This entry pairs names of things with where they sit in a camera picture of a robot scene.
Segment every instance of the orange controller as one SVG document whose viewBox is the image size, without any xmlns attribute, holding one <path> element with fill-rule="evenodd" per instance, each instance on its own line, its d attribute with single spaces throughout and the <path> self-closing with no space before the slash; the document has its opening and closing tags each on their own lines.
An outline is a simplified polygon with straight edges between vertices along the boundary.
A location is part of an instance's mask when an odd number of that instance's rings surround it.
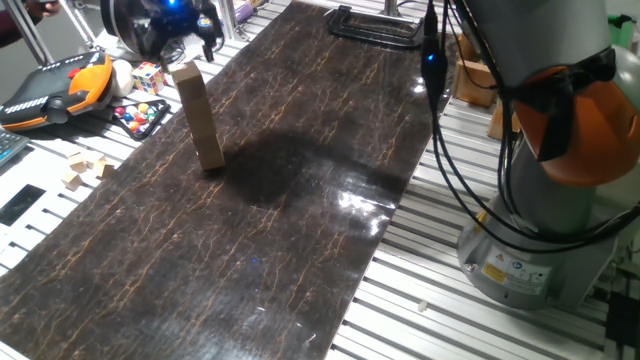
<svg viewBox="0 0 640 360">
<path fill-rule="evenodd" d="M 0 125 L 10 131 L 64 123 L 69 114 L 101 109 L 112 96 L 112 65 L 98 51 L 42 67 L 0 106 Z"/>
</svg>

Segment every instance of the dark marble surface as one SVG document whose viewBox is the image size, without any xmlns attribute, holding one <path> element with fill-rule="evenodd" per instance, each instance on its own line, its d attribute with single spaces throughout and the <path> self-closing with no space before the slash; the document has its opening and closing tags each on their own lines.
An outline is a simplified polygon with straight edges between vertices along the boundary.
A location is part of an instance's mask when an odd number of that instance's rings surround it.
<svg viewBox="0 0 640 360">
<path fill-rule="evenodd" d="M 324 356 L 430 134 L 418 52 L 335 38 L 325 12 L 293 3 L 208 84 L 224 170 L 200 170 L 178 114 L 0 278 L 1 341 Z"/>
</svg>

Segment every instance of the keyboard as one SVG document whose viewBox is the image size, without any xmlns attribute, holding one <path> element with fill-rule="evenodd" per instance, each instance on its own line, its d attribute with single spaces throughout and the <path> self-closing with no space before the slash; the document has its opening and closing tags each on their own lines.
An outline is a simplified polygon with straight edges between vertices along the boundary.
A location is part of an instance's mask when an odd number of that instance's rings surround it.
<svg viewBox="0 0 640 360">
<path fill-rule="evenodd" d="M 0 129 L 0 166 L 4 165 L 14 155 L 18 154 L 27 143 L 29 138 L 12 134 Z"/>
</svg>

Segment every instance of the wooden block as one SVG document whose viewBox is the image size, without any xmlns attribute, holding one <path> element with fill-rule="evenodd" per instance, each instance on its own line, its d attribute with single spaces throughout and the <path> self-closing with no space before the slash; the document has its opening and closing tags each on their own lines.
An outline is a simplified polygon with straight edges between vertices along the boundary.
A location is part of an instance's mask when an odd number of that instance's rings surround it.
<svg viewBox="0 0 640 360">
<path fill-rule="evenodd" d="M 224 166 L 224 154 L 215 135 L 192 138 L 196 155 L 202 170 L 212 170 Z"/>
<path fill-rule="evenodd" d="M 84 157 L 81 153 L 73 154 L 67 159 L 69 159 L 69 167 L 71 167 L 71 170 L 79 174 L 87 171 L 87 163 L 84 161 Z"/>
<path fill-rule="evenodd" d="M 80 185 L 83 184 L 80 175 L 75 172 L 68 172 L 64 174 L 64 176 L 62 177 L 62 183 L 64 184 L 64 187 L 71 191 L 76 191 L 76 189 L 78 189 Z"/>
<path fill-rule="evenodd" d="M 476 53 L 476 50 L 473 48 L 473 44 L 464 34 L 460 34 L 458 41 L 460 42 L 460 49 L 462 49 L 462 58 L 464 58 L 465 61 L 480 61 L 480 55 Z"/>
<path fill-rule="evenodd" d="M 209 100 L 206 97 L 183 102 L 182 109 L 193 138 L 216 135 L 211 105 L 209 105 Z"/>
<path fill-rule="evenodd" d="M 489 129 L 487 129 L 487 136 L 490 138 L 502 140 L 502 114 L 502 101 L 498 99 L 496 109 L 493 111 L 493 116 L 491 116 Z M 513 132 L 520 131 L 520 121 L 518 120 L 518 115 L 516 115 L 516 113 L 513 113 L 513 117 L 511 117 L 511 129 Z"/>
<path fill-rule="evenodd" d="M 109 177 L 114 171 L 116 171 L 115 165 L 107 163 L 107 161 L 98 161 L 93 166 L 93 171 L 102 178 L 105 179 Z"/>
<path fill-rule="evenodd" d="M 87 167 L 89 169 L 93 169 L 94 166 L 100 161 L 106 162 L 107 158 L 104 156 L 104 154 L 101 154 L 99 152 L 91 151 L 86 156 Z"/>
<path fill-rule="evenodd" d="M 200 69 L 193 61 L 182 64 L 171 71 L 173 82 L 178 88 L 180 101 L 184 104 L 198 98 L 207 97 L 207 88 Z"/>
<path fill-rule="evenodd" d="M 491 72 L 486 65 L 470 61 L 466 61 L 465 63 L 467 64 L 469 75 L 476 84 L 485 87 L 495 85 L 493 76 L 491 76 Z M 496 101 L 498 91 L 482 89 L 475 86 L 467 77 L 462 61 L 458 60 L 458 62 L 456 62 L 456 73 L 453 80 L 453 97 L 470 104 L 489 107 Z"/>
</svg>

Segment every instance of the sticker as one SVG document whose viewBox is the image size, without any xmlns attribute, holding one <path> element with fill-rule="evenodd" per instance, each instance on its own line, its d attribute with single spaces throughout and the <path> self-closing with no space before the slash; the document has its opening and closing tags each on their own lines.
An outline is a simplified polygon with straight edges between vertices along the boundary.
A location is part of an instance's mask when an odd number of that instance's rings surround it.
<svg viewBox="0 0 640 360">
<path fill-rule="evenodd" d="M 478 221 L 480 221 L 483 224 L 486 217 L 487 217 L 486 211 L 482 210 L 480 213 L 478 213 Z M 480 225 L 476 224 L 475 228 L 473 229 L 473 233 L 478 234 L 480 230 L 481 230 Z"/>
<path fill-rule="evenodd" d="M 198 26 L 200 27 L 210 27 L 211 26 L 211 19 L 207 18 L 207 17 L 200 17 L 200 19 L 198 19 Z"/>
<path fill-rule="evenodd" d="M 550 266 L 527 263 L 495 247 L 482 267 L 482 273 L 497 283 L 530 295 L 540 295 L 550 272 Z"/>
</svg>

